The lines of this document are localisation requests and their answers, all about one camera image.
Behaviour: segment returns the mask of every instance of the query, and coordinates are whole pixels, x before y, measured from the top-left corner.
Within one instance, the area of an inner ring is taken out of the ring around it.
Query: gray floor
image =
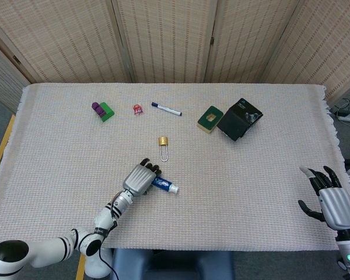
[[[10,119],[10,112],[0,105],[0,143]],[[335,120],[341,152],[350,159],[350,127]],[[234,268],[239,280],[329,280],[342,279],[344,271],[338,268],[336,251],[306,252],[235,252]],[[47,268],[25,267],[21,279],[75,279],[79,253],[66,262]]]

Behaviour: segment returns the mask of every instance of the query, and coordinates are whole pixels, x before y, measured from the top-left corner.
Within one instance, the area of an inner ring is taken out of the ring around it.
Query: small green box
[[[209,109],[199,118],[197,126],[207,133],[211,133],[218,122],[222,119],[223,112],[214,106]]]
[[[100,103],[100,107],[105,111],[105,115],[101,118],[102,121],[106,121],[114,115],[114,111],[105,103]]]

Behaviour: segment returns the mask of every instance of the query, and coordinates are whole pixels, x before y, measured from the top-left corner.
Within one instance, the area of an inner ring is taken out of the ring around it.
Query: robotic hand
[[[88,257],[99,252],[105,238],[117,226],[119,217],[132,204],[133,197],[144,194],[154,178],[161,174],[158,165],[148,162],[149,159],[144,159],[135,166],[124,180],[123,190],[96,216],[93,233],[72,229],[64,237],[46,241],[8,240],[0,243],[0,280],[17,279],[27,263],[36,268],[45,267],[67,260],[74,250]]]
[[[343,265],[340,266],[348,271],[344,278],[350,279],[350,196],[329,167],[324,166],[329,178],[322,172],[306,167],[300,167],[300,170],[310,180],[322,213],[312,211],[302,200],[298,200],[298,204],[306,215],[326,222],[331,229],[337,231],[335,239],[343,259]]]

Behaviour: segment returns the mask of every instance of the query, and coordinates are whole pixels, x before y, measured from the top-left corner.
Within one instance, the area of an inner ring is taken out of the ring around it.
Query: table
[[[264,116],[236,142],[196,123],[241,97]],[[324,88],[268,84],[43,83],[23,91],[0,165],[0,241],[44,240],[93,218],[149,157],[177,196],[153,188],[118,221],[105,246],[169,250],[336,250],[335,233],[300,165],[333,168],[350,193]],[[115,115],[101,122],[93,102]],[[181,117],[151,107],[181,110]],[[134,115],[133,105],[143,106]],[[158,137],[169,138],[169,161]]]

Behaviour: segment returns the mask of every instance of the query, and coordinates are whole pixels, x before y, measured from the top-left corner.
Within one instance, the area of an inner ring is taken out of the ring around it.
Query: blue toothpaste tube
[[[159,187],[165,191],[168,191],[169,193],[175,193],[177,194],[177,191],[179,190],[178,187],[176,187],[173,183],[171,183],[170,181],[165,180],[164,178],[161,177],[156,177],[153,181],[152,181],[152,185]]]

